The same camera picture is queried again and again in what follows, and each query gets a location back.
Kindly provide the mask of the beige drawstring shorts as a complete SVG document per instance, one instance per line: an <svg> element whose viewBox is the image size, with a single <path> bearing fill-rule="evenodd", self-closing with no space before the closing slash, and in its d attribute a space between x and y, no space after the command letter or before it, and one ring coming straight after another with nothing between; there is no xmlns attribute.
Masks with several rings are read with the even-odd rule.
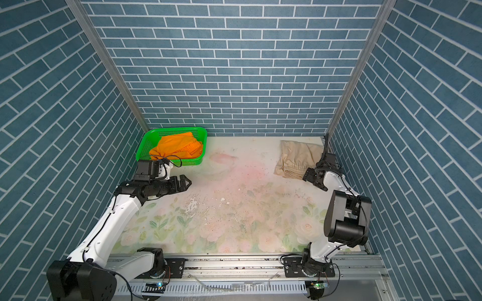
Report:
<svg viewBox="0 0 482 301"><path fill-rule="evenodd" d="M324 151L323 145L292 140L281 141L281 156L274 174L288 179L302 179L308 168L314 168Z"/></svg>

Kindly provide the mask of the orange shorts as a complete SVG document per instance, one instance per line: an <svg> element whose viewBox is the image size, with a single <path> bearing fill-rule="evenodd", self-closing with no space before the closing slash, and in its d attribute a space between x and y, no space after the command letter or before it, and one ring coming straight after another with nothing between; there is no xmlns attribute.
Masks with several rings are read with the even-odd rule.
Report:
<svg viewBox="0 0 482 301"><path fill-rule="evenodd" d="M160 139L157 146L149 151L151 159L176 156L180 159L196 159L203 154L203 143L192 132L167 135Z"/></svg>

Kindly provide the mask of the green plastic basket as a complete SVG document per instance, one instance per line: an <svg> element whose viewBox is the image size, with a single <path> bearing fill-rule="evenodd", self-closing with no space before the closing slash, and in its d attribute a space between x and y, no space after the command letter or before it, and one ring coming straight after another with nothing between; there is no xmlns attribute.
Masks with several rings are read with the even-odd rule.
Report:
<svg viewBox="0 0 482 301"><path fill-rule="evenodd" d="M203 143L203 154L196 159L180 159L176 156L167 157L176 165L182 166L196 166L202 163L203 157L207 150L207 131L202 127L174 127L164 129L154 129L149 131L141 140L140 146L136 153L136 160L153 160L149 155L149 151L157 146L160 139L167 135L182 134L192 132L194 137Z"/></svg>

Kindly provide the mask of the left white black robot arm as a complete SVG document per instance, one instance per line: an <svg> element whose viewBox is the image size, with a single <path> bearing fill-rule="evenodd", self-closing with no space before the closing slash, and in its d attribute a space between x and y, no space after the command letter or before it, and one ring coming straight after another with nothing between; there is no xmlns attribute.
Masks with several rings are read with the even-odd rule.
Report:
<svg viewBox="0 0 482 301"><path fill-rule="evenodd" d="M187 191L186 176L169 179L135 177L114 192L110 205L95 227L66 259L54 261L46 277L53 300L111 300L119 283L139 275L164 278L170 269L160 248L140 248L132 257L109 267L115 243L144 203Z"/></svg>

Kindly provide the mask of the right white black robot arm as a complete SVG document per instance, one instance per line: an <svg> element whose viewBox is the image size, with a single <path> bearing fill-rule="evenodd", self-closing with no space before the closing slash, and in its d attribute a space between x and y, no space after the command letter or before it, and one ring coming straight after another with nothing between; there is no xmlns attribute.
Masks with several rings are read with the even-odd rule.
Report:
<svg viewBox="0 0 482 301"><path fill-rule="evenodd" d="M329 166L309 168L303 180L325 192L331 198L323 222L324 235L309 243L302 263L309 267L326 265L340 251L364 246L369 240L372 201L353 190L339 170Z"/></svg>

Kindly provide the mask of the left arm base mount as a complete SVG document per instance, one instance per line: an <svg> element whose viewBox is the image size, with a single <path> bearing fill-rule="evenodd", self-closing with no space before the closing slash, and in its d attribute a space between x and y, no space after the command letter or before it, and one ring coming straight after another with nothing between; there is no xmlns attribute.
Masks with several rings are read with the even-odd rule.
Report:
<svg viewBox="0 0 482 301"><path fill-rule="evenodd" d="M136 279L181 279L185 269L185 258L167 258L159 272L145 272L136 277Z"/></svg>

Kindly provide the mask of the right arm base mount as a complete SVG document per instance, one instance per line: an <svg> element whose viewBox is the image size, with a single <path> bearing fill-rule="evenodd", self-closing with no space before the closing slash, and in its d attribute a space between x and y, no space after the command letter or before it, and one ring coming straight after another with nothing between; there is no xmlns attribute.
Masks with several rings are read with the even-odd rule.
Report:
<svg viewBox="0 0 482 301"><path fill-rule="evenodd" d="M332 265L320 263L311 258L304 260L300 256L285 256L280 258L286 278L331 278L335 276Z"/></svg>

